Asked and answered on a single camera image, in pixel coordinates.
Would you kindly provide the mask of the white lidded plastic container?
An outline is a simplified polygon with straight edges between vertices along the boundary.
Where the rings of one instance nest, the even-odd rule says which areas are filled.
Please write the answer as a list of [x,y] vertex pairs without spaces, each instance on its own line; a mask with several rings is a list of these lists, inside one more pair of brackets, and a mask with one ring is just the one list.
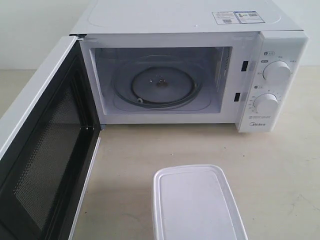
[[192,164],[158,170],[152,183],[155,240],[246,240],[223,170]]

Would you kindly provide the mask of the white microwave door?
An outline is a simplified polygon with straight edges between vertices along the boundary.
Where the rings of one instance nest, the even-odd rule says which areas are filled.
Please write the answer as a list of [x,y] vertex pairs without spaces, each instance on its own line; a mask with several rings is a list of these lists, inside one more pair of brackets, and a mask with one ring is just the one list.
[[70,240],[100,143],[83,38],[62,37],[0,119],[0,237]]

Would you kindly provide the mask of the white microwave oven body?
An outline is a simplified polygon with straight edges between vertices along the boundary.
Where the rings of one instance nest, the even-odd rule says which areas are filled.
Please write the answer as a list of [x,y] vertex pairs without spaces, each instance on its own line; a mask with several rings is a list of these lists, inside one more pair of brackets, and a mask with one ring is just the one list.
[[[256,11],[265,23],[217,24],[212,12]],[[308,37],[271,0],[95,0],[70,34],[81,49],[101,125],[234,124],[240,133],[276,125]],[[203,86],[192,101],[165,109],[132,105],[113,89],[123,64],[170,55],[199,65]],[[287,63],[288,81],[263,78],[267,65]],[[278,108],[258,113],[254,100],[273,94]]]

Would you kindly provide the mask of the white printed paper sheet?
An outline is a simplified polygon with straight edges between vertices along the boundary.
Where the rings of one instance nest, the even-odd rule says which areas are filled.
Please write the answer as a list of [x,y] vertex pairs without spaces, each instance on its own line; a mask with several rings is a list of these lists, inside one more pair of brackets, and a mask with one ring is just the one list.
[[212,15],[218,25],[265,23],[256,11],[219,11],[212,12]]

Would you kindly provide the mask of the lower white control knob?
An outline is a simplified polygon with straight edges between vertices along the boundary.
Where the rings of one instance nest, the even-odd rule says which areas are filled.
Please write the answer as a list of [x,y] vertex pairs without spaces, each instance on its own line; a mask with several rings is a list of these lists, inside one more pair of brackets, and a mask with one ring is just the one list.
[[253,106],[258,113],[271,114],[278,109],[278,100],[275,95],[266,93],[258,96],[254,102]]

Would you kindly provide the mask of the white control knob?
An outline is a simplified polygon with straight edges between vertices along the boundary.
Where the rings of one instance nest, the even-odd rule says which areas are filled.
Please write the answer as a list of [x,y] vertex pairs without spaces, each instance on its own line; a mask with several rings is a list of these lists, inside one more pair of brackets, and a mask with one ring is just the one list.
[[287,82],[291,77],[291,69],[284,61],[274,61],[263,70],[263,78],[270,85],[279,85]]
[[254,102],[253,106],[258,113],[271,114],[278,109],[278,100],[275,95],[266,93],[258,96]]

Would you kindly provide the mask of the upper white control knob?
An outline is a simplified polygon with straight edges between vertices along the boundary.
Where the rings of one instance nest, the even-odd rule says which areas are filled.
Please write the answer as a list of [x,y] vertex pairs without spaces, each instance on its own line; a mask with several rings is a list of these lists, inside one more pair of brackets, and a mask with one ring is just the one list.
[[291,77],[291,69],[284,61],[274,61],[263,70],[263,78],[270,85],[279,85],[287,82]]

